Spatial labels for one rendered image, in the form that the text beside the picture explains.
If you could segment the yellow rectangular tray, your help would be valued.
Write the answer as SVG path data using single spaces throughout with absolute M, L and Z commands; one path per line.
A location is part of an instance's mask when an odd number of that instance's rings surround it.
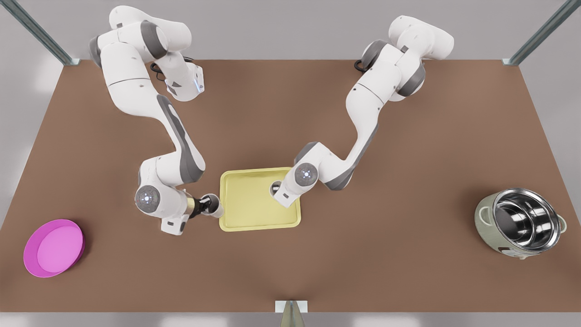
M 225 232 L 294 228 L 301 222 L 300 202 L 285 208 L 270 194 L 274 181 L 282 180 L 289 167 L 229 170 L 220 179 L 219 219 Z

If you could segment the pink round bowl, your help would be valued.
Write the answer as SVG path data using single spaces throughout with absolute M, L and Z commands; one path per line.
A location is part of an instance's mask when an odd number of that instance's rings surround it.
M 55 277 L 74 266 L 85 249 L 85 236 L 68 219 L 49 221 L 29 237 L 23 252 L 27 271 L 39 278 Z

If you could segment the green steel-lined cooker pot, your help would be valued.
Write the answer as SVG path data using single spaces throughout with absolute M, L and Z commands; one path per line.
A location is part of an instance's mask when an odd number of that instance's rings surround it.
M 474 211 L 474 223 L 490 248 L 518 259 L 550 250 L 568 228 L 545 198 L 525 188 L 483 198 Z

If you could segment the silver frame post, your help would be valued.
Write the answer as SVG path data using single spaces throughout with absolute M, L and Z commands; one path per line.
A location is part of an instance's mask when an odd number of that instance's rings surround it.
M 566 0 L 515 54 L 510 58 L 502 59 L 502 64 L 504 66 L 519 66 L 580 7 L 581 0 Z
M 305 327 L 302 314 L 307 312 L 307 301 L 275 301 L 275 313 L 282 313 L 280 327 Z
M 80 59 L 71 58 L 71 56 L 67 54 L 67 52 L 16 0 L 0 0 L 0 4 L 62 65 L 77 66 L 80 64 Z

